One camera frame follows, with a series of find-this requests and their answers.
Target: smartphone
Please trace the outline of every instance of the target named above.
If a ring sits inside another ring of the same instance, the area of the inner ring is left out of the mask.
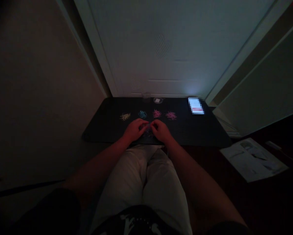
[[[189,106],[193,114],[204,114],[199,98],[189,97]]]

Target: door panel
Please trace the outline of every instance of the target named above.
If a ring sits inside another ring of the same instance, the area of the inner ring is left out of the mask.
[[[274,0],[89,0],[119,96],[205,98]]]

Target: table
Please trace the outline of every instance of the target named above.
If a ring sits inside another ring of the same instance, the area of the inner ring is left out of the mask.
[[[106,98],[91,122],[84,131],[82,138],[87,142],[114,143],[124,133],[130,122],[139,118],[140,110],[147,113],[145,120],[152,122],[154,109],[160,111],[158,118],[164,122],[171,135],[180,145],[210,146],[225,148],[231,146],[231,140],[207,104],[200,100],[203,115],[191,113],[187,98],[165,98],[156,104],[153,98],[145,102],[143,98]],[[176,113],[176,120],[169,120],[165,114]],[[122,121],[120,115],[131,113],[131,117]],[[142,136],[133,144],[162,145],[156,137]]]

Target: black shirt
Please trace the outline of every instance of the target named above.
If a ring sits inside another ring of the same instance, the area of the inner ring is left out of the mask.
[[[56,189],[28,211],[10,229],[11,234],[77,234],[80,227],[80,203],[74,192]],[[129,207],[98,226],[92,235],[100,234],[179,234],[151,208]],[[236,222],[222,222],[207,234],[251,234]]]

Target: white paper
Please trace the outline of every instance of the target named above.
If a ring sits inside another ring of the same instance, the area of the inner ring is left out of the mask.
[[[252,138],[220,151],[247,182],[265,179],[288,169]]]

